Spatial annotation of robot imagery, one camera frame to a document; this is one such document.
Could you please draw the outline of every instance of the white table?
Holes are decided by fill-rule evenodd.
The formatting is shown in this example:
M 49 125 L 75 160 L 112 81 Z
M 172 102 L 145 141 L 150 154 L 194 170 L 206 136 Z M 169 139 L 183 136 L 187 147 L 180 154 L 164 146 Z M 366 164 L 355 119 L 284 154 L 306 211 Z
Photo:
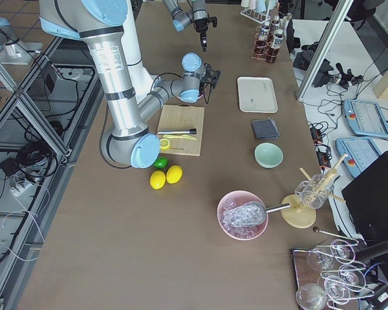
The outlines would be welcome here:
M 326 21 L 306 21 L 306 20 L 294 20 L 294 28 L 295 28 L 295 37 L 299 37 L 301 40 L 301 45 L 310 45 L 315 41 L 319 41 L 323 29 L 326 27 Z M 352 69 L 352 73 L 355 76 L 363 75 L 365 69 L 372 64 L 373 60 L 369 56 L 367 50 L 362 45 L 361 40 L 356 35 L 355 30 L 352 28 L 350 23 L 343 23 L 338 35 L 336 36 L 334 42 L 332 43 L 330 50 L 327 53 L 326 59 L 330 61 L 330 65 L 335 68 L 334 71 L 330 71 L 329 74 L 337 74 L 339 73 L 336 70 L 336 63 L 341 63 L 344 72 L 346 73 L 348 68 Z M 300 69 L 294 69 L 295 77 L 297 79 L 298 84 L 301 83 L 303 77 L 305 76 L 305 71 Z M 378 75 L 380 72 L 376 68 L 375 65 L 372 65 L 364 76 L 364 80 L 369 80 L 374 76 Z M 358 96 L 358 99 L 365 101 L 374 101 L 379 103 L 379 105 L 383 108 L 388 109 L 388 100 L 377 99 L 374 95 L 372 89 L 379 82 L 381 76 L 378 76 L 371 84 L 369 84 L 365 90 Z M 344 91 L 338 84 L 334 84 L 330 88 L 336 92 Z M 348 92 L 342 94 L 343 99 L 353 99 L 356 96 L 356 87 L 350 85 Z M 327 121 L 330 127 L 334 127 L 333 122 L 327 115 L 320 114 L 318 112 L 318 106 L 320 106 L 321 101 L 323 99 L 340 99 L 339 96 L 331 97 L 327 95 L 326 85 L 322 87 L 310 87 L 305 97 L 303 99 L 303 103 L 305 104 L 305 111 L 307 115 L 307 119 L 311 123 L 318 123 L 320 121 Z M 336 120 L 338 116 L 341 114 L 341 110 L 339 106 L 334 106 L 333 104 L 329 104 L 323 107 L 321 110 L 325 112 L 326 110 L 331 109 L 332 107 L 336 107 L 334 110 L 330 111 L 330 114 L 334 114 L 334 116 L 330 116 L 332 119 Z M 388 111 L 383 111 L 386 119 L 388 119 Z M 351 129 L 348 126 L 347 120 L 344 116 L 341 116 L 338 120 L 338 127 L 336 130 L 333 130 L 330 134 L 328 134 L 328 140 L 326 142 L 332 149 L 332 160 L 331 165 L 335 164 L 339 158 L 339 154 L 336 152 L 336 148 L 334 146 L 334 141 L 337 138 L 348 138 L 354 136 Z M 384 152 L 388 150 L 388 141 L 384 141 L 382 139 L 374 139 L 375 144 Z M 352 180 L 353 177 L 350 175 L 347 168 L 342 164 L 339 167 L 339 173 L 341 177 L 335 183 L 334 194 L 338 196 L 341 195 L 342 189 L 344 189 Z M 356 238 L 361 238 L 359 234 L 356 234 L 354 225 L 352 224 L 349 218 L 349 211 L 347 206 L 344 203 L 339 201 L 333 201 L 330 199 L 330 206 L 334 213 L 334 220 L 336 227 L 342 230 L 346 235 L 353 236 Z

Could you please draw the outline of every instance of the green lime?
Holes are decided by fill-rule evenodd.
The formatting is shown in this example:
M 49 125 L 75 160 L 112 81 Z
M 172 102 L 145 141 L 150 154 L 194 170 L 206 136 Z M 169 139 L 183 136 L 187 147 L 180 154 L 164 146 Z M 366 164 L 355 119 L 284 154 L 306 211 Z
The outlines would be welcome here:
M 168 159 L 165 157 L 158 157 L 155 161 L 153 166 L 158 169 L 164 168 L 168 164 Z

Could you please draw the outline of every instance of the white tray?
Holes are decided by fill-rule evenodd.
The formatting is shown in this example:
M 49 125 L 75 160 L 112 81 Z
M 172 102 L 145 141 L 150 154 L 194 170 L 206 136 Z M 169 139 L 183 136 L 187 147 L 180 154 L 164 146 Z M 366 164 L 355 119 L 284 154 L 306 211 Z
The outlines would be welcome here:
M 273 82 L 268 77 L 239 77 L 239 106 L 243 112 L 276 113 Z

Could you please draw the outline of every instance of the pink bowl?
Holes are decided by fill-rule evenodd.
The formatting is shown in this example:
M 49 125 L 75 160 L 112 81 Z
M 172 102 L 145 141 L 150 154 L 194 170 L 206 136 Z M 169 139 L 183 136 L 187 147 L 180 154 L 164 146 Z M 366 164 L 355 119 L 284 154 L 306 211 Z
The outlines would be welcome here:
M 217 219 L 219 221 L 219 224 L 220 224 L 222 230 L 227 235 L 229 235 L 230 237 L 232 237 L 236 240 L 252 240 L 252 239 L 255 239 L 258 236 L 260 236 L 262 233 L 264 233 L 264 231 L 266 230 L 266 227 L 267 227 L 267 223 L 269 221 L 268 214 L 267 214 L 266 220 L 262 224 L 256 226 L 257 231 L 251 237 L 240 238 L 240 237 L 236 236 L 236 234 L 233 232 L 233 229 L 230 229 L 229 231 L 226 230 L 226 228 L 224 227 L 223 222 L 222 222 L 222 214 L 225 210 L 233 209 L 233 208 L 225 209 L 227 204 L 229 204 L 232 201 L 235 202 L 235 204 L 237 205 L 236 207 L 240 207 L 241 205 L 244 205 L 245 203 L 248 203 L 248 202 L 260 202 L 263 204 L 264 207 L 266 207 L 264 205 L 263 201 L 261 201 L 261 199 L 259 197 L 257 197 L 255 194 L 252 194 L 252 193 L 246 192 L 246 191 L 229 192 L 227 195 L 225 195 L 223 198 L 221 198 L 221 200 L 219 202 L 219 206 L 217 207 Z

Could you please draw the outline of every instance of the black screen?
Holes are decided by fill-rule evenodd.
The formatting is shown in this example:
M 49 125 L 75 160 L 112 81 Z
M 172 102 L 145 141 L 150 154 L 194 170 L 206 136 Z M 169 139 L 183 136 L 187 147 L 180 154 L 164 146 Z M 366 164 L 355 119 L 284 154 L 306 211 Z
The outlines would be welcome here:
M 343 190 L 356 230 L 368 246 L 388 240 L 388 152 L 384 152 Z M 388 254 L 380 268 L 388 280 Z

